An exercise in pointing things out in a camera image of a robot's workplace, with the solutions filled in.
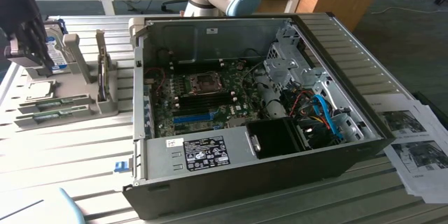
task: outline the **green circuit board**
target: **green circuit board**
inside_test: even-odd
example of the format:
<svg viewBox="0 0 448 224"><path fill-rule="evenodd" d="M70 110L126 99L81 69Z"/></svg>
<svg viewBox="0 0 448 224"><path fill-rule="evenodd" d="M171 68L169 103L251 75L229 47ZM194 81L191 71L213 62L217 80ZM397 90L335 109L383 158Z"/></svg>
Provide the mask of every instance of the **green circuit board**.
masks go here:
<svg viewBox="0 0 448 224"><path fill-rule="evenodd" d="M190 76L186 74L175 74L170 70L166 72L167 79L162 87L162 92L153 100L154 106L154 120L155 120L155 133L157 137L175 136L202 131L219 130L229 127L235 127L242 122L249 122L259 119L259 111L254 109L253 103L261 103L258 97L257 86L247 86L247 93L251 96L251 100L245 95L242 78L250 71L251 67L245 66L242 69L242 62L226 62L226 66L218 72L222 82L222 90L218 93L235 92L234 97L237 101L230 104L207 107L209 112L214 114L213 120L198 122L174 122L174 112L178 111L177 97L201 96L201 94L191 94L191 81Z"/></svg>

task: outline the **slatted table surface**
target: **slatted table surface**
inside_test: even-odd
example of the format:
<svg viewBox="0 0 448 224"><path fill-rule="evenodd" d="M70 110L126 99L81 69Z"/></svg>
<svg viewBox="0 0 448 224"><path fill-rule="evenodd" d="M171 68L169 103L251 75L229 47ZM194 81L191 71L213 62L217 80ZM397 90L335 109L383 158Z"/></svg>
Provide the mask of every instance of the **slatted table surface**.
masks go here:
<svg viewBox="0 0 448 224"><path fill-rule="evenodd" d="M363 94L409 94L337 19L326 14L301 16ZM11 98L21 95L26 76L22 68L10 69L0 96L0 199L63 187L91 224L448 223L448 206L425 204L422 198L407 194L386 156L358 163L339 178L154 221L139 220L117 191L131 181L131 173L113 173L115 161L130 157L134 148L131 17L63 17L69 31L82 38L87 61L97 60L95 30L106 31L109 52L119 64L119 115L11 133L7 114L14 111L7 110Z"/></svg>

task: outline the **floor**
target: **floor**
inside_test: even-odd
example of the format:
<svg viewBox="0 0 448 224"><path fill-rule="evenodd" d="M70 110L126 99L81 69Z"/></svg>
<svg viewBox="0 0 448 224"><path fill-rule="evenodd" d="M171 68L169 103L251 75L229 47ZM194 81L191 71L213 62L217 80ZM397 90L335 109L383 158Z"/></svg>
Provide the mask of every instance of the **floor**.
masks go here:
<svg viewBox="0 0 448 224"><path fill-rule="evenodd" d="M163 14L163 1L115 2L121 14ZM418 10L448 10L448 1L442 6L434 0L375 0L365 15L355 36L371 50L381 62L397 76L411 92L421 91L448 114L448 13L425 14L393 9L383 14L371 14L389 7L405 7ZM101 2L39 2L45 15L103 15ZM170 5L169 9L179 13L186 3ZM0 60L6 71L9 61Z"/></svg>

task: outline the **blue clip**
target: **blue clip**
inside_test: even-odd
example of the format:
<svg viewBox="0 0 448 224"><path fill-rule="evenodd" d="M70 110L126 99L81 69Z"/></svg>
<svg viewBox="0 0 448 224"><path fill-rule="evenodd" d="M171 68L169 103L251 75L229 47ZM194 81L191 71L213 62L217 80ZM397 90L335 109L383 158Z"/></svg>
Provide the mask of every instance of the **blue clip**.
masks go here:
<svg viewBox="0 0 448 224"><path fill-rule="evenodd" d="M129 161L115 162L115 169L114 169L115 173L127 172L129 170L130 170Z"/></svg>

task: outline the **gray metal panel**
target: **gray metal panel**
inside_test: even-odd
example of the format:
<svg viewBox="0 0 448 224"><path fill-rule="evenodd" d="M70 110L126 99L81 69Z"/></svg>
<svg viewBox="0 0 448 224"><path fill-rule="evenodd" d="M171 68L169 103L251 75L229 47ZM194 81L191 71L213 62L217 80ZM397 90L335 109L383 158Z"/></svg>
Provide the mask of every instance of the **gray metal panel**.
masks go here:
<svg viewBox="0 0 448 224"><path fill-rule="evenodd" d="M70 30L73 25L78 24L97 24L97 29L102 29L105 23L123 23L123 30L107 32L106 38L122 37L126 44L130 41L127 20L131 17L135 16L63 18ZM306 14L301 17L306 23L330 20L325 14ZM349 42L351 37L339 29L314 33L327 34L318 36L322 42ZM83 38L95 35L91 31L79 34L82 43ZM134 61L119 62L119 68L121 66L129 68L134 65L131 62ZM365 69L349 70L357 86L391 81L379 67L374 69L375 71L367 73L363 73ZM17 85L17 80L21 80L21 74L17 75L13 85ZM133 79L119 80L119 90L125 92L125 96L126 92L133 92ZM11 96L14 94L9 92L6 102ZM133 109L133 100L127 100L127 104L122 107ZM446 223L448 219L448 206L425 204L422 198L407 195L387 157L378 157L358 163L337 179L145 222L138 219L122 193L114 191L126 184L126 179L131 178L130 173L113 175L115 161L125 160L134 148L131 115L121 113L113 118L59 126L57 129L34 130L30 132L34 137L17 133L14 138L3 139L0 181L5 186L0 189L0 198L11 199L17 192L33 194L51 186L61 186L83 209L90 224L233 222L417 224ZM30 150L27 153L33 162L26 162L30 159L15 154L23 153L25 148Z"/></svg>

